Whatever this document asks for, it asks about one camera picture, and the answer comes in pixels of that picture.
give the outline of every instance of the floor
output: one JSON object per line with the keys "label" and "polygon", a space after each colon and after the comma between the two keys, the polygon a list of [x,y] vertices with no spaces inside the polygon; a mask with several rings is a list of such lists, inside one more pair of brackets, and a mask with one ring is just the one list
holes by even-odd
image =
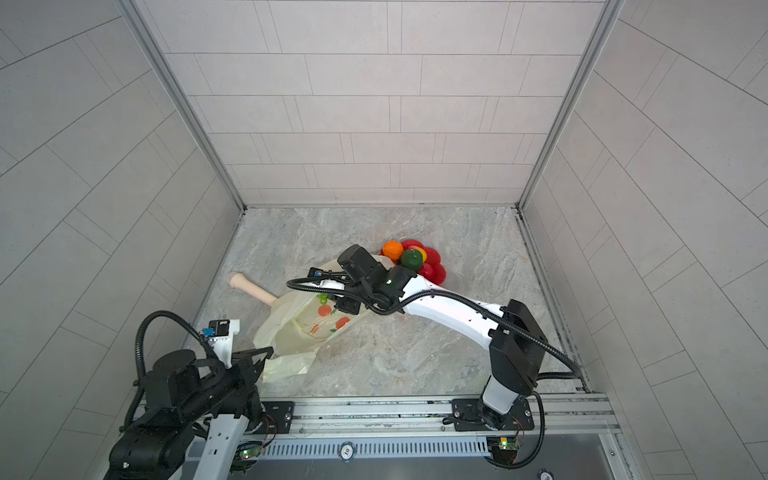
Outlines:
{"label": "floor", "polygon": [[[377,251],[391,239],[435,247],[448,271],[443,285],[495,303],[522,301],[558,347],[544,297],[510,207],[258,208],[246,212],[200,321],[240,319],[235,350],[253,348],[266,305],[230,287],[230,271],[281,296],[286,280],[337,257],[353,243]],[[542,371],[565,371],[547,355]],[[430,320],[369,317],[328,342],[306,375],[260,386],[262,396],[387,396],[480,393],[488,354]],[[574,381],[542,382],[540,392],[573,392]]]}

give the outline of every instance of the white tile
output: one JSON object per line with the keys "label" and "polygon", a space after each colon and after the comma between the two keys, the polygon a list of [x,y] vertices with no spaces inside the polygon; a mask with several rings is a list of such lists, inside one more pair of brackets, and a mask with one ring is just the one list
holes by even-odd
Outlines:
{"label": "white tile", "polygon": [[723,287],[728,299],[765,343],[768,343],[768,325],[765,322],[768,318],[768,301],[765,295],[767,282],[768,263],[763,263]]}
{"label": "white tile", "polygon": [[312,94],[303,55],[200,53],[195,58],[214,95]]}
{"label": "white tile", "polygon": [[0,279],[35,249],[88,190],[47,147],[0,177]]}
{"label": "white tile", "polygon": [[208,285],[212,281],[219,266],[219,259],[227,248],[234,226],[239,219],[240,211],[235,207],[234,202],[228,202],[190,273],[190,278],[198,285]]}
{"label": "white tile", "polygon": [[140,79],[141,83],[144,84],[144,87],[149,91],[149,94],[152,95],[154,103],[160,108],[160,112],[162,112],[164,117],[167,117],[176,111],[176,105],[174,105],[174,102],[168,96],[168,92],[166,92],[163,84],[160,83],[160,79],[157,77],[154,70],[150,70],[141,75]]}
{"label": "white tile", "polygon": [[643,371],[617,322],[594,334],[605,369],[643,452],[677,450],[680,445],[664,418]]}
{"label": "white tile", "polygon": [[521,147],[520,134],[448,134],[445,164],[511,164]]}
{"label": "white tile", "polygon": [[88,37],[88,33],[81,33],[73,40],[113,93],[123,88],[123,84],[118,80],[117,75],[114,74],[104,57],[101,56],[99,50]]}
{"label": "white tile", "polygon": [[760,0],[676,0],[653,2],[639,29],[726,78],[763,36],[766,18]]}
{"label": "white tile", "polygon": [[576,112],[622,167],[654,129],[642,112],[594,72],[576,104]]}
{"label": "white tile", "polygon": [[6,64],[24,58],[24,54],[16,48],[16,45],[13,45],[11,39],[2,31],[0,31],[0,58],[2,58]]}
{"label": "white tile", "polygon": [[243,188],[309,188],[301,165],[233,165]]}
{"label": "white tile", "polygon": [[768,105],[692,61],[674,62],[643,112],[737,197],[768,177]]}
{"label": "white tile", "polygon": [[387,2],[387,53],[402,53],[402,2]]}
{"label": "white tile", "polygon": [[221,183],[219,178],[216,178],[203,194],[203,201],[217,219],[221,217],[224,208],[231,199],[230,191]]}
{"label": "white tile", "polygon": [[155,202],[177,226],[182,227],[214,177],[208,160],[197,150],[160,190]]}
{"label": "white tile", "polygon": [[476,187],[523,188],[531,174],[531,165],[480,165]]}
{"label": "white tile", "polygon": [[283,48],[280,46],[280,37],[277,36],[275,22],[272,19],[270,3],[266,0],[256,0],[253,6],[256,8],[256,14],[259,17],[259,26],[264,34],[267,50],[270,53],[281,53]]}
{"label": "white tile", "polygon": [[142,141],[91,190],[78,210],[120,242],[170,176],[149,141]]}
{"label": "white tile", "polygon": [[274,164],[343,164],[338,134],[262,134]]}
{"label": "white tile", "polygon": [[661,130],[627,172],[718,285],[768,260],[768,227]]}
{"label": "white tile", "polygon": [[74,308],[119,330],[172,241],[157,220],[142,215]]}
{"label": "white tile", "polygon": [[529,61],[527,55],[424,55],[421,94],[517,95]]}
{"label": "white tile", "polygon": [[163,228],[167,230],[167,232],[170,233],[173,237],[178,235],[179,226],[176,225],[176,223],[168,216],[168,214],[165,213],[162,208],[160,208],[160,205],[158,205],[156,202],[153,201],[151,204],[149,204],[147,212],[152,215],[155,220],[160,222],[160,225],[162,225]]}
{"label": "white tile", "polygon": [[211,134],[216,153],[227,165],[262,164],[261,156],[250,134]]}
{"label": "white tile", "polygon": [[552,126],[561,102],[561,97],[499,98],[491,132],[545,134]]}
{"label": "white tile", "polygon": [[589,195],[640,276],[648,275],[683,246],[616,160],[608,161]]}
{"label": "white tile", "polygon": [[484,108],[484,97],[403,97],[402,131],[475,133]]}
{"label": "white tile", "polygon": [[88,412],[86,410],[72,409],[67,421],[62,426],[65,430],[73,432],[92,433],[94,435],[107,435],[114,417],[101,413]]}
{"label": "white tile", "polygon": [[690,361],[690,357],[684,351],[668,356],[666,359],[653,363],[643,369],[648,383],[658,385],[667,380],[676,379],[679,376],[686,375],[696,371],[696,366]]}
{"label": "white tile", "polygon": [[614,311],[609,306],[603,308],[597,315],[593,316],[587,321],[587,328],[589,333],[594,335],[599,329],[603,328],[607,324],[613,322],[616,319]]}
{"label": "white tile", "polygon": [[0,28],[30,55],[119,15],[114,4],[98,0],[4,2]]}
{"label": "white tile", "polygon": [[565,273],[565,278],[571,285],[571,290],[579,305],[584,320],[588,321],[593,316],[602,311],[608,302],[600,290],[598,281],[581,252],[574,234],[568,225],[564,225],[562,230],[554,237],[550,235],[554,252],[558,255],[560,265]]}
{"label": "white tile", "polygon": [[516,204],[523,194],[522,188],[489,188],[485,197],[487,204]]}
{"label": "white tile", "polygon": [[259,203],[272,205],[334,204],[336,197],[332,188],[275,188],[259,189]]}
{"label": "white tile", "polygon": [[172,53],[267,51],[252,2],[145,1]]}
{"label": "white tile", "polygon": [[768,442],[748,443],[746,449],[752,455],[761,472],[768,472]]}
{"label": "white tile", "polygon": [[579,180],[584,180],[603,151],[603,144],[574,112],[558,140],[558,149]]}
{"label": "white tile", "polygon": [[402,53],[494,55],[507,10],[501,2],[404,3]]}
{"label": "white tile", "polygon": [[584,317],[578,308],[576,298],[571,291],[571,286],[568,285],[568,281],[565,279],[562,266],[556,258],[548,268],[548,273],[557,301],[565,316],[565,322],[573,336],[581,364],[588,365],[590,362],[595,361],[600,354],[594,345],[592,335],[590,335],[587,324],[584,322]]}
{"label": "white tile", "polygon": [[191,53],[167,53],[165,59],[187,95],[212,95],[208,82]]}
{"label": "white tile", "polygon": [[296,104],[307,132],[389,131],[387,97],[296,97]]}
{"label": "white tile", "polygon": [[157,268],[157,275],[174,289],[181,291],[213,230],[214,226],[199,208],[192,210],[189,219],[181,227]]}
{"label": "white tile", "polygon": [[118,248],[118,242],[103,231],[96,223],[87,218],[81,211],[74,209],[64,219],[67,224],[80,232],[80,234],[95,243],[105,253],[110,255]]}
{"label": "white tile", "polygon": [[147,89],[135,81],[65,128],[48,146],[95,187],[163,118]]}
{"label": "white tile", "polygon": [[[62,223],[0,286],[3,315],[9,319],[0,340],[0,390],[11,391],[107,258]],[[21,318],[35,321],[10,322]]]}
{"label": "white tile", "polygon": [[106,352],[103,346],[79,335],[56,330],[0,406],[5,425],[0,432],[3,478],[31,477],[36,463],[29,461],[29,452],[53,442]]}
{"label": "white tile", "polygon": [[578,55],[533,55],[520,95],[548,97],[565,95],[581,57]]}
{"label": "white tile", "polygon": [[567,164],[551,188],[552,195],[574,231],[576,241],[584,249],[605,225],[603,216],[581,186],[576,174]]}
{"label": "white tile", "polygon": [[109,348],[114,338],[118,335],[113,329],[107,328],[74,310],[67,315],[67,318],[61,324],[61,328],[77,333],[79,336],[84,336],[107,348]]}
{"label": "white tile", "polygon": [[469,165],[403,164],[400,166],[400,187],[464,187]]}
{"label": "white tile", "polygon": [[[130,316],[128,317],[123,329],[118,333],[118,337],[112,343],[112,346],[104,356],[104,361],[98,366],[93,378],[88,382],[88,386],[78,400],[79,409],[97,412],[104,415],[118,415],[120,405],[123,404],[125,396],[131,389],[131,384],[136,379],[136,365],[134,362],[126,361],[134,356],[134,344],[136,341],[136,329],[144,318],[152,312],[158,310],[170,310],[173,303],[160,295],[151,287],[148,287],[134,300]],[[160,317],[152,321],[144,335],[144,357],[151,350],[152,345],[157,338],[158,333],[164,324],[165,318]],[[146,362],[147,370],[152,368],[152,364]]]}
{"label": "white tile", "polygon": [[415,188],[413,201],[417,204],[482,204],[487,188]]}
{"label": "white tile", "polygon": [[694,473],[682,450],[646,453],[645,461],[654,475],[686,475]]}
{"label": "white tile", "polygon": [[123,85],[150,69],[147,58],[122,18],[89,30],[88,37]]}
{"label": "white tile", "polygon": [[667,48],[621,21],[614,25],[610,39],[594,69],[633,101]]}
{"label": "white tile", "polygon": [[283,53],[386,53],[385,2],[271,2]]}
{"label": "white tile", "polygon": [[688,250],[688,247],[682,247],[652,272],[644,276],[643,281],[648,289],[654,292],[694,263],[696,263],[696,257]]}
{"label": "white tile", "polygon": [[326,165],[315,169],[319,188],[389,187],[389,165]]}
{"label": "white tile", "polygon": [[149,286],[154,288],[160,295],[169,299],[171,302],[175,302],[176,299],[179,298],[179,291],[157,276],[156,273],[152,276],[152,280],[149,281]]}
{"label": "white tile", "polygon": [[282,97],[231,96],[196,99],[215,133],[293,131]]}
{"label": "white tile", "polygon": [[656,385],[654,393],[698,480],[731,475],[760,478],[729,417],[723,414],[701,375],[690,373]]}
{"label": "white tile", "polygon": [[0,147],[17,159],[111,95],[74,41],[3,68],[0,92]]}
{"label": "white tile", "polygon": [[418,55],[306,55],[306,67],[315,95],[418,95],[422,59]]}
{"label": "white tile", "polygon": [[763,35],[750,53],[739,63],[728,81],[738,88],[745,88],[768,63],[768,36]]}
{"label": "white tile", "polygon": [[343,204],[412,204],[412,188],[335,188],[336,203]]}
{"label": "white tile", "polygon": [[61,478],[62,472],[67,472],[71,478],[82,477],[103,441],[102,435],[61,430],[40,461],[32,479]]}
{"label": "white tile", "polygon": [[654,292],[744,442],[766,439],[768,349],[698,263]]}
{"label": "white tile", "polygon": [[683,349],[616,237],[605,242],[589,265],[641,367]]}
{"label": "white tile", "polygon": [[526,3],[513,54],[581,55],[603,5]]}
{"label": "white tile", "polygon": [[357,164],[429,164],[434,134],[352,134]]}
{"label": "white tile", "polygon": [[179,165],[187,161],[197,144],[178,112],[168,117],[156,130],[170,154]]}

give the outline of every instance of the orange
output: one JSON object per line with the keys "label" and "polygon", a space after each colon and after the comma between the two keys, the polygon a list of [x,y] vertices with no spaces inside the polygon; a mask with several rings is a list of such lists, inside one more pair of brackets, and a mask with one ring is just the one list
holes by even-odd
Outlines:
{"label": "orange", "polygon": [[422,253],[422,262],[427,261],[427,253],[424,251],[423,248],[417,247],[416,245],[411,245],[410,247],[408,247],[408,250],[418,250],[419,252]]}
{"label": "orange", "polygon": [[400,256],[402,255],[402,252],[403,252],[402,244],[400,242],[395,242],[394,240],[390,240],[389,242],[384,243],[384,247],[382,248],[382,253],[384,253],[384,257],[389,258],[393,262],[400,260]]}

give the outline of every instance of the metal grate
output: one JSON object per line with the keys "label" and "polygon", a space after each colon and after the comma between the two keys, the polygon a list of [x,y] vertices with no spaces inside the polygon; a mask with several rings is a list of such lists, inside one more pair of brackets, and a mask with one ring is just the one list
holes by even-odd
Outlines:
{"label": "metal grate", "polygon": [[[279,439],[260,455],[262,460],[339,458],[339,439]],[[355,458],[478,457],[488,455],[484,437],[353,439]]]}

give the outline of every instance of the wooden handle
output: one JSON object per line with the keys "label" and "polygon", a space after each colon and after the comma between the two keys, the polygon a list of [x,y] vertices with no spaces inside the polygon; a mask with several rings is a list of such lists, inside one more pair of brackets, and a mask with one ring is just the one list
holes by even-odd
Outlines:
{"label": "wooden handle", "polygon": [[230,274],[227,275],[227,283],[269,306],[272,306],[272,304],[275,303],[275,300],[277,300],[276,296],[248,280],[242,273],[230,272]]}

